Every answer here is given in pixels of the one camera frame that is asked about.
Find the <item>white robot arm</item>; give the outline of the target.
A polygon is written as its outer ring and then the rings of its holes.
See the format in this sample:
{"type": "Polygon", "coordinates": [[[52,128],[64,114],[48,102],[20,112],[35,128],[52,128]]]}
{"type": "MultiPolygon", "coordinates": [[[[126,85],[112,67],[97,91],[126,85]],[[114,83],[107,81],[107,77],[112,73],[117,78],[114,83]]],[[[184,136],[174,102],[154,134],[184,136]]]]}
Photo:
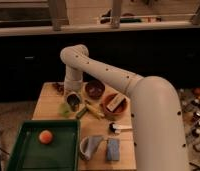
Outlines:
{"type": "Polygon", "coordinates": [[[65,90],[79,90],[86,72],[130,99],[137,171],[189,171],[181,106],[170,82],[93,60],[82,44],[64,48],[60,58],[66,64],[65,90]]]}

